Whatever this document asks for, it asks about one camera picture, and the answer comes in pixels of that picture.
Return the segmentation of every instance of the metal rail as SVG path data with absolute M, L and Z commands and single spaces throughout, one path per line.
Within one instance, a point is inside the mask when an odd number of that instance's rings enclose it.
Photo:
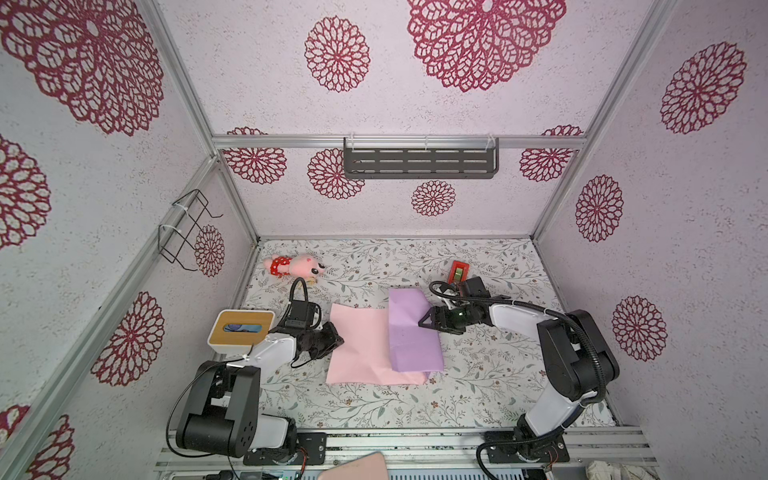
M 216 148 L 476 148 L 493 146 L 488 135 L 214 135 Z M 499 148 L 571 148 L 586 143 L 583 136 L 498 136 Z
M 326 443 L 324 465 L 315 465 L 312 470 L 328 469 L 351 462 L 364 455 L 381 452 L 390 468 L 477 468 L 475 449 L 483 443 L 482 433 L 487 429 L 300 429 L 300 432 L 325 432 L 329 434 Z M 631 465 L 657 466 L 639 427 L 581 427 L 570 428 L 564 434 L 571 461 L 557 463 L 555 468 L 583 465 L 591 460 L 622 462 Z M 248 471 L 239 458 L 232 458 L 238 470 Z M 536 468 L 545 463 L 492 464 L 494 468 Z M 296 470 L 299 467 L 275 465 L 269 470 Z M 205 458 L 181 458 L 163 449 L 157 458 L 156 472 L 189 472 L 229 469 L 227 457 L 215 455 Z

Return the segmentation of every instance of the folded cloth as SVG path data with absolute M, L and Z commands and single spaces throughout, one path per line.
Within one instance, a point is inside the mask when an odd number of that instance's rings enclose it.
M 389 289 L 389 359 L 396 372 L 442 372 L 440 335 L 419 320 L 432 305 L 416 288 Z
M 387 310 L 352 308 L 334 303 L 330 321 L 344 344 L 333 350 L 326 383 L 422 385 L 422 372 L 400 373 L 389 362 Z

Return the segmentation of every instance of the red flower pattern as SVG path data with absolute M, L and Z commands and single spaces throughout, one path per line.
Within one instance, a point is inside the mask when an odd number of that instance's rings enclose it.
M 744 83 L 744 52 L 723 41 L 688 58 L 661 98 L 661 120 L 676 134 L 688 134 L 725 113 Z
M 131 0 L 0 0 L 0 31 L 40 91 L 77 120 L 133 135 L 159 115 L 163 70 Z
M 91 373 L 100 383 L 126 386 L 141 377 L 163 346 L 165 319 L 157 300 L 141 292 L 101 351 Z
M 408 0 L 414 55 L 445 87 L 488 90 L 533 61 L 565 0 Z
M 576 202 L 576 225 L 591 242 L 605 240 L 619 226 L 624 201 L 619 184 L 608 175 L 588 181 Z
M 205 276 L 215 276 L 224 265 L 224 240 L 213 225 L 200 229 L 194 242 L 194 259 Z
M 349 91 L 366 77 L 371 58 L 366 38 L 345 18 L 325 17 L 304 42 L 306 66 L 331 91 Z
M 0 449 L 8 441 L 11 434 L 16 430 L 16 426 L 27 415 L 29 405 L 14 405 L 11 408 L 0 412 Z
M 351 180 L 344 174 L 344 153 L 338 149 L 319 151 L 307 166 L 307 176 L 315 190 L 328 198 L 341 200 L 357 195 L 365 180 Z
M 637 360 L 653 360 L 667 346 L 667 324 L 648 299 L 623 299 L 614 310 L 613 325 L 621 349 Z
M 453 206 L 456 192 L 449 184 L 440 180 L 430 180 L 419 185 L 411 196 L 411 205 L 425 217 L 444 214 Z
M 573 125 L 558 125 L 546 130 L 543 135 L 581 135 L 584 132 Z M 520 157 L 520 171 L 523 176 L 537 182 L 560 177 L 574 151 L 570 148 L 528 148 Z
M 238 127 L 229 135 L 266 135 L 257 128 Z M 222 155 L 232 171 L 255 184 L 277 182 L 286 172 L 286 156 L 282 148 L 229 148 Z
M 62 415 L 56 423 L 56 430 L 48 434 L 42 450 L 29 465 L 27 473 L 31 476 L 27 480 L 61 480 L 69 472 L 69 461 L 74 452 L 73 434 L 69 415 Z
M 0 135 L 0 249 L 34 237 L 51 211 L 38 162 Z

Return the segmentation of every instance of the purple cloth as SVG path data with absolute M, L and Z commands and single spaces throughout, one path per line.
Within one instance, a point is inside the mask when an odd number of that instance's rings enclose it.
M 396 372 L 445 368 L 438 332 L 419 326 L 431 306 L 419 289 L 389 289 L 389 360 Z

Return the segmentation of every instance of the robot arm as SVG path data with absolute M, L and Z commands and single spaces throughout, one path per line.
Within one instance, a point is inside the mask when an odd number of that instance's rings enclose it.
M 299 282 L 303 284 L 304 300 L 293 298 Z M 259 414 L 263 376 L 288 362 L 292 368 L 301 367 L 304 363 L 293 363 L 302 352 L 309 353 L 307 362 L 322 359 L 344 340 L 331 322 L 317 328 L 322 312 L 319 305 L 308 301 L 302 278 L 293 283 L 289 300 L 277 325 L 242 359 L 200 365 L 188 387 L 190 394 L 176 431 L 177 446 L 234 458 L 249 450 L 262 449 L 275 462 L 285 462 L 296 454 L 295 422 Z M 230 401 L 224 406 L 217 400 L 227 393 Z
M 584 407 L 602 401 L 606 384 L 619 375 L 616 359 L 591 315 L 583 310 L 563 314 L 504 296 L 491 297 L 480 277 L 455 287 L 433 282 L 429 288 L 445 306 L 432 307 L 419 321 L 422 327 L 461 335 L 468 325 L 483 324 L 538 337 L 549 385 L 518 420 L 511 438 L 506 432 L 489 432 L 486 439 L 516 443 L 513 450 L 528 461 L 567 461 L 567 452 L 557 447 L 563 445 L 562 430 Z

